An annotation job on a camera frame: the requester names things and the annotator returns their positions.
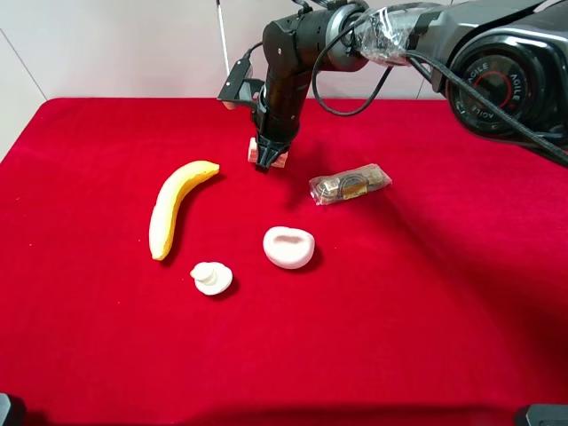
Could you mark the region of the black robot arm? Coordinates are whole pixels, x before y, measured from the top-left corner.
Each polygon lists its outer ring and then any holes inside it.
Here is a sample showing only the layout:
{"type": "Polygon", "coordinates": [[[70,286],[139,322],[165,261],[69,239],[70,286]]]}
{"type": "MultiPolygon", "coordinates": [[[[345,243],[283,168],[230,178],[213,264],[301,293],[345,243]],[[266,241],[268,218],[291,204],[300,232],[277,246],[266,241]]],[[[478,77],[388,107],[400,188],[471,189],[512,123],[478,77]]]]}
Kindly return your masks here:
{"type": "Polygon", "coordinates": [[[410,66],[458,122],[485,139],[567,163],[567,4],[414,2],[372,9],[315,1],[270,22],[255,113],[256,165],[269,169],[299,131],[320,72],[410,66]]]}

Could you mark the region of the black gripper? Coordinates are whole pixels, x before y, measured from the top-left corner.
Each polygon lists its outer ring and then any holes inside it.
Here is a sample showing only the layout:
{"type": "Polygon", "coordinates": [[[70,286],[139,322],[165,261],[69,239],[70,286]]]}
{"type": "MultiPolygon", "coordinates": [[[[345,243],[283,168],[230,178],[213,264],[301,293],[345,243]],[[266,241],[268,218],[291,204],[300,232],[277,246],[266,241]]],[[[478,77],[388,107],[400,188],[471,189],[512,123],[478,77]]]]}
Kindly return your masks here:
{"type": "Polygon", "coordinates": [[[267,77],[256,108],[256,171],[284,168],[306,99],[305,77],[267,77]]]}

